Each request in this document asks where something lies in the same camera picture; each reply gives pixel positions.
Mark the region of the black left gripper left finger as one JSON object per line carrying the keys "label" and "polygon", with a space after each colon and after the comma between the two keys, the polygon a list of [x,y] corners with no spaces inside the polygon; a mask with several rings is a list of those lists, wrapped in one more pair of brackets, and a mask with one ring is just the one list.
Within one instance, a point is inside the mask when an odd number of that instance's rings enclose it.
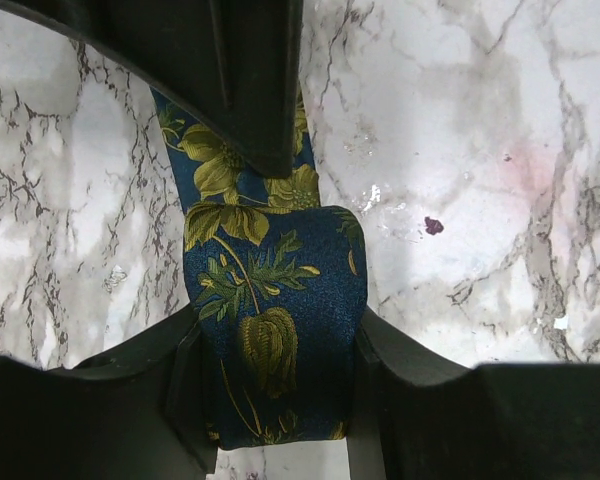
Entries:
{"label": "black left gripper left finger", "polygon": [[203,479],[202,336],[186,306],[77,366],[0,355],[0,479]]}

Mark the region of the navy tie with yellow flowers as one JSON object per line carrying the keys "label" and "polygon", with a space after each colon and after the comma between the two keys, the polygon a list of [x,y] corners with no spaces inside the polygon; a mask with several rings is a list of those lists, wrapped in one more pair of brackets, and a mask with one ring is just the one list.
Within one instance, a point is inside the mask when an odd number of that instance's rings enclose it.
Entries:
{"label": "navy tie with yellow flowers", "polygon": [[304,110],[290,175],[268,179],[164,95],[154,100],[185,214],[210,439],[225,450],[342,439],[367,304],[365,240],[353,213],[321,202]]}

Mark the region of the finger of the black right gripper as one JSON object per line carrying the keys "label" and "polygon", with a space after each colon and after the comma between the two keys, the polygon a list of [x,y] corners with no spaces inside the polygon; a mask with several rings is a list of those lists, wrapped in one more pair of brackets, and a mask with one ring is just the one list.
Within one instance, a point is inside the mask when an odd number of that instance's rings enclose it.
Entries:
{"label": "finger of the black right gripper", "polygon": [[294,0],[19,0],[0,10],[83,41],[226,141],[290,175],[303,4]]}

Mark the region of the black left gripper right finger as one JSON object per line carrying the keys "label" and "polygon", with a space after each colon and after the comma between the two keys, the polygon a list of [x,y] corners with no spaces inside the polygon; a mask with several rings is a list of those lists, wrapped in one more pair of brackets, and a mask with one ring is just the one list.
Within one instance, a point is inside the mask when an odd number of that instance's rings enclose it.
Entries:
{"label": "black left gripper right finger", "polygon": [[466,368],[367,311],[355,373],[354,479],[600,479],[600,364]]}

